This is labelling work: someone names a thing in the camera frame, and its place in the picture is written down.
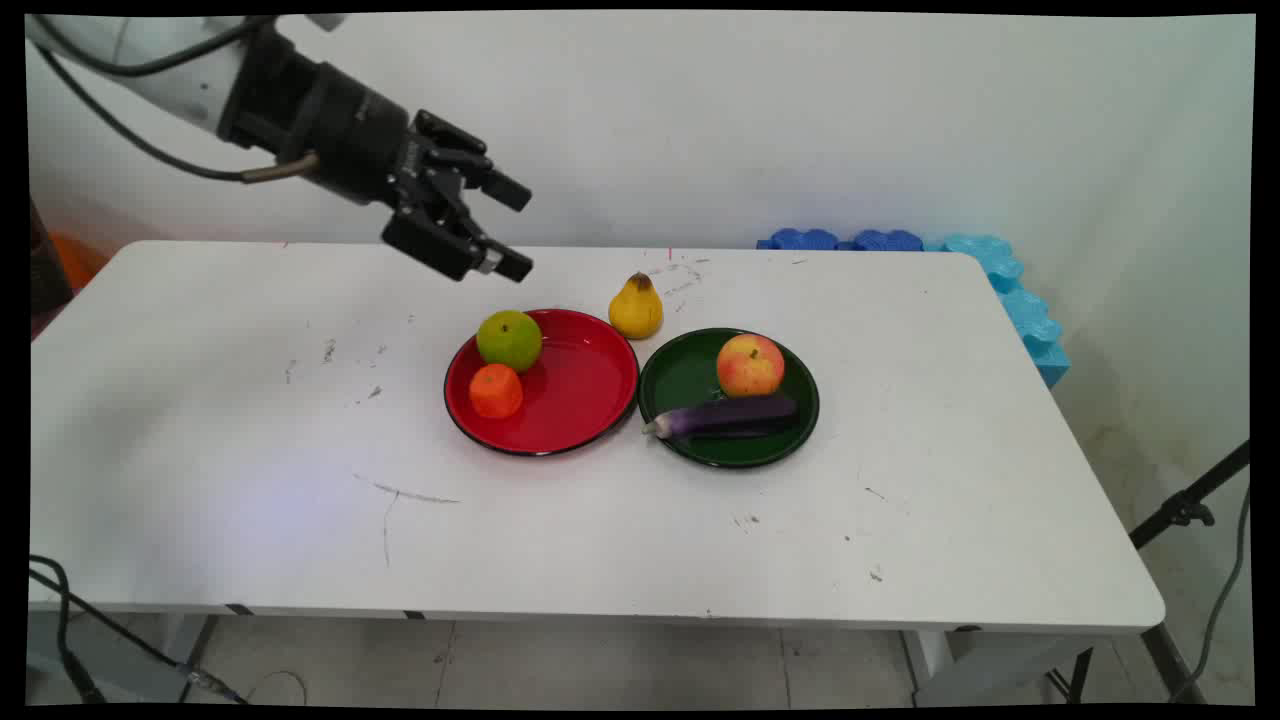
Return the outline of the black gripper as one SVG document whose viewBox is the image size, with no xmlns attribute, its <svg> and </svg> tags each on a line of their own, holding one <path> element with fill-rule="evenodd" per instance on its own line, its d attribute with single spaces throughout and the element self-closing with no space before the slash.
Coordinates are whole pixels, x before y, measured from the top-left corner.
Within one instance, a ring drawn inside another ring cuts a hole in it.
<svg viewBox="0 0 1280 720">
<path fill-rule="evenodd" d="M 480 190 L 522 211 L 532 197 L 488 156 L 485 141 L 428 110 L 410 114 L 328 63 L 300 61 L 296 70 L 296 147 L 316 156 L 314 183 L 392 208 L 381 242 L 452 281 L 529 275 L 534 260 L 489 236 L 462 199 L 462 190 Z M 428 176 L 448 184 L 412 184 Z"/>
</svg>

